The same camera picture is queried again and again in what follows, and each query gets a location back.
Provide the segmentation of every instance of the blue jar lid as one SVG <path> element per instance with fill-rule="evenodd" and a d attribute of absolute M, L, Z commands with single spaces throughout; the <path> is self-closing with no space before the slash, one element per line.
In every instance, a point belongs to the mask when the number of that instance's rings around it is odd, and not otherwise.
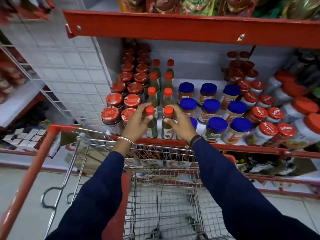
<path fill-rule="evenodd" d="M 226 85 L 223 93 L 229 96 L 238 96 L 240 94 L 240 90 L 241 88 L 237 85 Z"/>
<path fill-rule="evenodd" d="M 213 131 L 214 133 L 224 133 L 228 128 L 228 122 L 220 117 L 213 117 L 208 121 L 206 126 L 207 129 Z"/>
<path fill-rule="evenodd" d="M 204 83 L 200 89 L 201 93 L 215 94 L 217 92 L 217 86 L 213 83 Z"/>
<path fill-rule="evenodd" d="M 202 105 L 202 110 L 207 112 L 218 112 L 220 109 L 220 102 L 215 99 L 207 99 Z"/>
<path fill-rule="evenodd" d="M 248 106 L 244 102 L 232 101 L 228 105 L 228 110 L 235 114 L 244 114 L 248 109 Z"/>
<path fill-rule="evenodd" d="M 179 92 L 191 93 L 195 89 L 195 86 L 190 82 L 183 82 L 179 86 Z"/>
<path fill-rule="evenodd" d="M 189 118 L 190 118 L 191 124 L 193 125 L 193 128 L 197 129 L 198 121 L 193 117 L 189 117 Z"/>
<path fill-rule="evenodd" d="M 252 128 L 252 123 L 246 118 L 235 118 L 231 124 L 230 128 L 234 131 L 244 133 L 248 132 Z"/>
<path fill-rule="evenodd" d="M 193 98 L 183 98 L 180 102 L 180 108 L 186 111 L 195 110 L 197 108 L 197 101 Z"/>

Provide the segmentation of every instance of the glass bottle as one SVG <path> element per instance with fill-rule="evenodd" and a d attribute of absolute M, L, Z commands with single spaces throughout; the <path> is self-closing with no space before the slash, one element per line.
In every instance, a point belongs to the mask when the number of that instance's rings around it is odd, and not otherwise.
<path fill-rule="evenodd" d="M 157 97 L 156 97 L 156 89 L 154 87 L 149 87 L 148 88 L 148 95 L 149 95 L 149 99 L 148 102 L 151 103 L 152 107 L 155 110 L 154 113 L 154 117 L 157 119 L 158 118 L 158 101 L 157 101 Z"/>
<path fill-rule="evenodd" d="M 172 101 L 172 94 L 173 94 L 173 91 L 171 88 L 166 88 L 164 90 L 164 98 L 163 98 L 163 101 L 162 101 L 162 111 L 164 112 L 165 111 L 165 107 L 167 105 L 170 105 L 170 104 L 173 104 L 173 101 Z"/>
<path fill-rule="evenodd" d="M 174 112 L 174 109 L 171 106 L 165 107 L 163 111 L 163 119 L 162 119 L 162 129 L 161 129 L 161 137 L 163 139 L 172 139 L 174 130 L 172 129 L 172 126 L 168 123 L 164 122 L 165 118 L 172 119 L 172 114 Z"/>
<path fill-rule="evenodd" d="M 159 88 L 159 84 L 157 83 L 157 73 L 155 72 L 150 73 L 150 87 L 155 88 L 156 98 L 159 106 L 160 105 L 160 88 Z"/>
<path fill-rule="evenodd" d="M 159 69 L 160 61 L 159 61 L 158 59 L 152 60 L 152 66 L 153 66 L 152 72 L 157 73 L 158 86 L 159 86 L 159 89 L 160 89 L 160 91 L 161 91 L 161 88 L 162 88 L 162 79 L 161 79 L 161 71 L 160 71 L 160 69 Z"/>
<path fill-rule="evenodd" d="M 146 115 L 147 116 L 153 116 L 155 114 L 155 109 L 153 106 L 149 106 L 149 107 L 146 107 Z M 149 138 L 157 138 L 158 136 L 158 123 L 157 123 L 157 120 L 156 120 L 156 117 L 153 116 L 153 119 L 150 120 L 150 122 L 148 123 L 147 127 L 147 131 L 146 131 L 146 135 L 149 137 Z"/>
<path fill-rule="evenodd" d="M 165 77 L 164 89 L 171 88 L 173 90 L 174 87 L 173 87 L 173 84 L 172 84 L 172 73 L 171 72 L 167 72 L 164 77 Z"/>
<path fill-rule="evenodd" d="M 172 83 L 173 83 L 174 82 L 174 60 L 172 59 L 168 60 L 167 65 L 168 65 L 167 72 L 172 73 Z"/>

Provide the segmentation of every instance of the hand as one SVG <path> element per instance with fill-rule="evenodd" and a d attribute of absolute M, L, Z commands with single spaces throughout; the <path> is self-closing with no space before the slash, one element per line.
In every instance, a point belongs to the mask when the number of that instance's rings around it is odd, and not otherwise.
<path fill-rule="evenodd" d="M 153 119 L 153 116 L 147 116 L 143 122 L 141 117 L 144 109 L 150 106 L 151 103 L 141 104 L 137 110 L 130 116 L 126 128 L 122 133 L 122 137 L 129 139 L 132 142 L 138 140 L 144 133 L 146 133 L 148 123 Z"/>
<path fill-rule="evenodd" d="M 178 105 L 172 104 L 168 106 L 171 106 L 176 112 L 178 123 L 168 118 L 164 119 L 164 121 L 171 125 L 174 131 L 181 136 L 183 140 L 190 143 L 191 139 L 198 133 L 194 129 L 189 116 L 185 115 Z"/>

